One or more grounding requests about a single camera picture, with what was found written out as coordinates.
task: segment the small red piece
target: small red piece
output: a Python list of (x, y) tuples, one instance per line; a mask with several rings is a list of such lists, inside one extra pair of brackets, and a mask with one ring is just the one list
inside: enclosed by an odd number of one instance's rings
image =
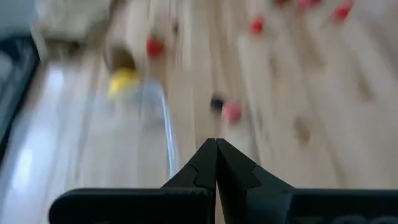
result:
[(149, 38), (147, 39), (147, 55), (149, 57), (157, 57), (164, 51), (164, 45), (160, 41)]
[(354, 1), (346, 1), (340, 4), (333, 13), (335, 22), (343, 22), (347, 19), (349, 12), (351, 12), (354, 6)]
[(264, 18), (262, 16), (255, 18), (250, 25), (251, 33), (260, 34), (262, 32), (263, 26), (264, 26)]
[(221, 115), (229, 124), (234, 124), (242, 117), (241, 105), (239, 103), (225, 103)]

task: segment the yellow ball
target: yellow ball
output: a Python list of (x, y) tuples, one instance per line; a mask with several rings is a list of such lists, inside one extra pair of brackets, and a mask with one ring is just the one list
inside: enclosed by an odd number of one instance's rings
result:
[(135, 70), (121, 68), (111, 75), (109, 95), (115, 96), (140, 83), (140, 76)]

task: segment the pink bead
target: pink bead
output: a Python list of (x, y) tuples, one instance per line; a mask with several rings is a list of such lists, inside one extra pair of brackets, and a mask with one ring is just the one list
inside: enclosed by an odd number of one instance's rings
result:
[(241, 105), (239, 103), (225, 103), (221, 115), (230, 124), (236, 123), (242, 117)]

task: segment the cardboard tube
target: cardboard tube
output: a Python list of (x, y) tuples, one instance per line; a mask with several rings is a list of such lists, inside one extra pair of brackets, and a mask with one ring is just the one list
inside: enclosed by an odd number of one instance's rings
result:
[(104, 48), (104, 61), (110, 74), (120, 68), (136, 69), (132, 54), (122, 45), (106, 45)]

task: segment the wooden floor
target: wooden floor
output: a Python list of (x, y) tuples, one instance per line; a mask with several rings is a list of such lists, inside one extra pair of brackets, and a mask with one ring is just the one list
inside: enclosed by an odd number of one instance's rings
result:
[[(304, 16), (270, 2), (136, 0), (114, 18), (108, 40), (126, 43), (163, 86), (175, 164), (206, 138), (225, 138), (295, 187), (398, 188), (398, 3), (357, 1), (333, 26), (325, 21), (337, 1)], [(258, 14), (265, 33), (253, 37)], [(154, 24), (166, 32), (167, 55), (149, 63)], [(169, 178), (161, 95), (116, 110), (99, 52), (39, 68), (0, 171), (1, 224), (46, 223), (52, 200), (69, 189)], [(213, 92), (242, 103), (240, 123), (211, 113)]]

